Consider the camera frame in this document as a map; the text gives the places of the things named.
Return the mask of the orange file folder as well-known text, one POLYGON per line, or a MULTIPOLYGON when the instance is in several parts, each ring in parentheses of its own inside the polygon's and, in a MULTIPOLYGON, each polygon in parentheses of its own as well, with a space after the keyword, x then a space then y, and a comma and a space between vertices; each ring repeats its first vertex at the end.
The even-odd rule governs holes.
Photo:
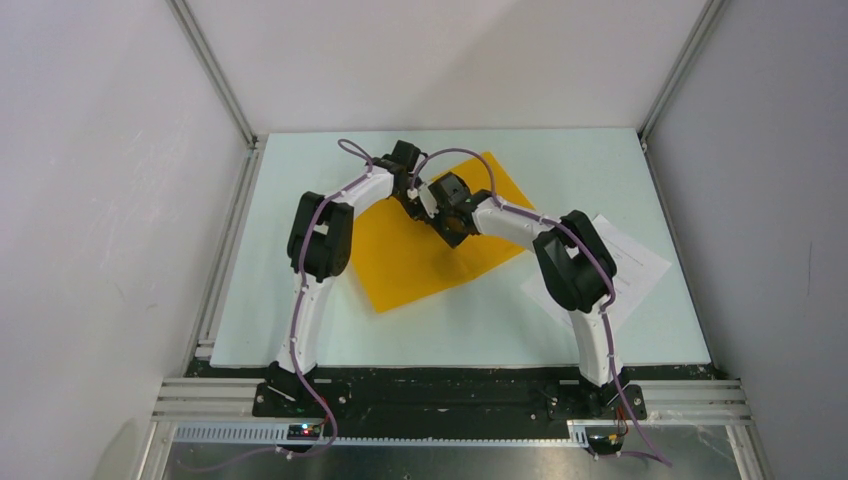
POLYGON ((450 247, 428 224, 411 219, 387 198, 358 215, 349 265, 378 313, 466 284, 525 249, 507 240, 471 235, 450 247))

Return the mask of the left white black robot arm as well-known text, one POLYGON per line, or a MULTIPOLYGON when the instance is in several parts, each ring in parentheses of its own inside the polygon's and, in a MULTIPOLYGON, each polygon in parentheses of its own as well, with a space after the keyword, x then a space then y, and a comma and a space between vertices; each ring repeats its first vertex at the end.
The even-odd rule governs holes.
POLYGON ((423 182, 413 178, 422 151, 399 140, 381 157, 367 154, 348 139, 337 141, 342 150, 360 157, 365 168, 337 191, 321 195, 305 192, 299 201, 287 243, 295 290, 289 333, 277 359, 268 367, 266 382, 277 403, 292 416, 314 406, 316 393, 306 374, 317 365, 314 352, 324 306, 335 278, 346 269, 356 217, 376 203, 393 198, 413 220, 427 220, 425 207, 414 189, 423 182))

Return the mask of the white paper sheet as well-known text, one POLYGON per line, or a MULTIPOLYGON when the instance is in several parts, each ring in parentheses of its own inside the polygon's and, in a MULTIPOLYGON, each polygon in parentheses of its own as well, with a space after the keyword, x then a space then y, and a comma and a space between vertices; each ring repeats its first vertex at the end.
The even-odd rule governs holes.
MULTIPOLYGON (((608 311, 613 332, 622 327, 653 291, 671 263, 598 214, 592 223, 617 265, 613 278, 616 300, 608 311)), ((569 313, 560 307, 544 286, 540 273, 529 277, 522 291, 552 319, 571 327, 569 313)))

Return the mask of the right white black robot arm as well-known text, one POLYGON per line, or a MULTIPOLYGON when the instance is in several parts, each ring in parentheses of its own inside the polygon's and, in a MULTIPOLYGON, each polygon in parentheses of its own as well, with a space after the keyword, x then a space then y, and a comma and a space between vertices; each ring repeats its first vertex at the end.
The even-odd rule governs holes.
POLYGON ((621 379, 608 309, 616 300, 616 264, 588 217, 558 219, 510 203, 494 192, 472 192, 453 173, 415 191, 428 220, 452 246, 471 235, 496 237, 532 252, 550 298, 567 312, 579 353, 584 410, 638 418, 621 379))

